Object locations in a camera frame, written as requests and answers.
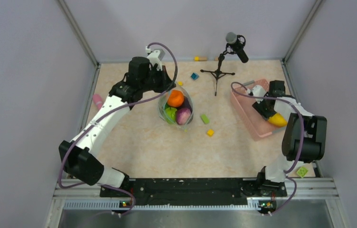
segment orange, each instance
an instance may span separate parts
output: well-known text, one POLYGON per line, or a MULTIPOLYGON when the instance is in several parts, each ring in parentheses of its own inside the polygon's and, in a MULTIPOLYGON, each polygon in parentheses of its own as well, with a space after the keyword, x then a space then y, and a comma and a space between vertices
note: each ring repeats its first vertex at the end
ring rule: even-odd
POLYGON ((184 94, 179 90, 171 91, 169 98, 167 99, 167 104, 171 107, 180 107, 184 103, 184 94))

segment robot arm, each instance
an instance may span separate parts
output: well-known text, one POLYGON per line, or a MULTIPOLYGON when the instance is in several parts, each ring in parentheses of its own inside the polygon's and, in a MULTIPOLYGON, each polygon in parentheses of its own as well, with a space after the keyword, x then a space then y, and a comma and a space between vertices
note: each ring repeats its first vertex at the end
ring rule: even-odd
MULTIPOLYGON (((320 160, 324 156, 327 119, 306 111, 300 103, 296 102, 294 97, 286 95, 283 81, 271 81, 268 93, 261 86, 256 86, 247 92, 253 93, 255 96, 277 97, 288 101, 302 115, 304 126, 303 145, 295 168, 302 166, 304 163, 320 160)), ((286 178, 284 171, 289 170, 296 159, 301 137, 301 122, 292 106, 280 100, 263 99, 256 99, 253 105, 263 117, 268 117, 269 119, 270 116, 279 115, 286 121, 286 130, 282 140, 283 156, 278 156, 272 164, 264 167, 258 173, 257 182, 259 182, 260 188, 274 190, 279 187, 279 183, 284 182, 286 178)))
POLYGON ((165 67, 161 64, 164 51, 156 49, 151 52, 147 48, 148 57, 134 57, 129 63, 128 73, 124 79, 116 83, 102 108, 89 124, 71 141, 63 141, 59 146, 61 160, 72 143, 80 137, 86 129, 93 126, 86 135, 79 140, 69 154, 64 171, 80 179, 88 185, 107 184, 119 188, 128 175, 114 168, 104 167, 98 160, 100 148, 118 121, 133 107, 122 107, 142 99, 143 93, 153 90, 156 93, 171 89, 170 80, 165 67), (106 115, 111 110, 119 110, 106 115))

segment tripod stand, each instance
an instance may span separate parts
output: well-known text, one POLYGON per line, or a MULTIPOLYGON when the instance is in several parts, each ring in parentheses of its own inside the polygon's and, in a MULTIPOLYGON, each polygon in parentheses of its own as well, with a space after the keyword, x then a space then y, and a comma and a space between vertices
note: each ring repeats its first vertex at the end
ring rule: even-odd
POLYGON ((218 59, 218 63, 217 63, 217 70, 215 71, 210 71, 210 70, 201 70, 201 72, 209 72, 212 74, 212 76, 216 79, 216 88, 215 88, 215 96, 217 93, 217 81, 218 79, 220 79, 221 77, 225 76, 225 75, 235 75, 235 73, 228 73, 228 72, 222 72, 220 71, 220 67, 222 66, 222 61, 225 59, 225 55, 226 54, 232 54, 231 52, 227 51, 227 46, 226 46, 226 50, 224 52, 222 52, 218 59))

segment gray wall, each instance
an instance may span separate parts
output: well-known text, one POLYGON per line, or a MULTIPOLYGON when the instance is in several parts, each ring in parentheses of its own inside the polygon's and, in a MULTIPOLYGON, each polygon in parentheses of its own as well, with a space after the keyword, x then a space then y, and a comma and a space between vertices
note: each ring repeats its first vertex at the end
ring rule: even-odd
POLYGON ((55 0, 0 0, 0 227, 43 227, 93 74, 55 0))
POLYGON ((154 41, 180 60, 215 57, 225 49, 229 31, 245 35, 250 58, 282 58, 315 0, 66 2, 96 58, 118 62, 144 56, 144 47, 154 41))
POLYGON ((302 104, 328 119, 320 167, 357 227, 357 1, 326 1, 289 65, 302 104))

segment green square tile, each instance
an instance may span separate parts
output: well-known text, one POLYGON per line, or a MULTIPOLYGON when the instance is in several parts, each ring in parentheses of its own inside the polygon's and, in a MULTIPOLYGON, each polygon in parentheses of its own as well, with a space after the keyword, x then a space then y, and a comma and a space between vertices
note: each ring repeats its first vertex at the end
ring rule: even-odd
POLYGON ((304 176, 306 176, 307 172, 309 170, 307 168, 305 168, 304 166, 300 167, 299 170, 297 170, 297 175, 299 175, 301 178, 303 178, 304 176))

